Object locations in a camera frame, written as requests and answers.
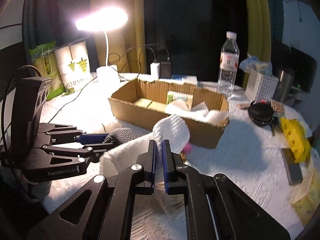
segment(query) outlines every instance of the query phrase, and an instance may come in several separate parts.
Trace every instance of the smartphone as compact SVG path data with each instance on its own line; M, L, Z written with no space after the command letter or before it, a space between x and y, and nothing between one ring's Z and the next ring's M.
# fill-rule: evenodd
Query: smartphone
M294 163L295 158L289 148L281 149L284 166L287 171L289 185L301 183L303 180L299 163Z

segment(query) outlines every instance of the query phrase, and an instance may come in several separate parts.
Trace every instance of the plastic water bottle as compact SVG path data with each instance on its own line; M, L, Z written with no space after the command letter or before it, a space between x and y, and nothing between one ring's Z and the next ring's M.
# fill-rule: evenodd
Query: plastic water bottle
M232 95L238 69L239 48L236 38L236 33L227 32L227 40L221 49L218 91L227 98Z

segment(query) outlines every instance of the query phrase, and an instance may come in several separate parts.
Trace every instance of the pink object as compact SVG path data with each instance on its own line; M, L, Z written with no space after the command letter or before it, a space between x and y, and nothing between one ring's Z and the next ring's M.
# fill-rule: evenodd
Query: pink object
M192 150L192 145L191 143L187 142L187 144L184 146L182 151L184 154L189 154L191 150Z

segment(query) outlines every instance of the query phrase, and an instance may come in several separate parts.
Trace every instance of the metal screw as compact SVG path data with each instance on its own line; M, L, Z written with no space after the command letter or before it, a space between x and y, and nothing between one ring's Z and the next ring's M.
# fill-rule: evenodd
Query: metal screw
M177 169L179 169L179 170L181 170L181 169L183 169L183 168L187 168L188 166L186 166L186 165L183 165L183 166L177 166Z
M134 171L139 171L142 169L142 166L140 164L134 164L131 166L131 169Z
M95 177L93 178L93 181L94 181L95 183L103 182L103 180L104 180L104 176L102 176L102 175L97 175L97 176L95 176Z
M225 181L225 180L227 179L227 177L226 177L225 175L223 175L223 174L217 174L217 175L215 176L215 178L216 178L216 180L218 180L218 181Z

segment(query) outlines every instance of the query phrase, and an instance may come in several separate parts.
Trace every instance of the cardboard box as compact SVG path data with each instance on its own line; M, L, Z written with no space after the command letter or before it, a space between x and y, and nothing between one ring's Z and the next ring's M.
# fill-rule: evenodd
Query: cardboard box
M164 113L168 91L193 95L192 107L205 102L210 110L228 111L228 102L222 94L190 84L146 82L139 79L129 81L111 95L109 98L111 110L113 115L120 120L152 130L159 120L169 116ZM228 119L218 126L188 118L183 118L183 120L190 130L190 143L208 149L217 146L228 125Z

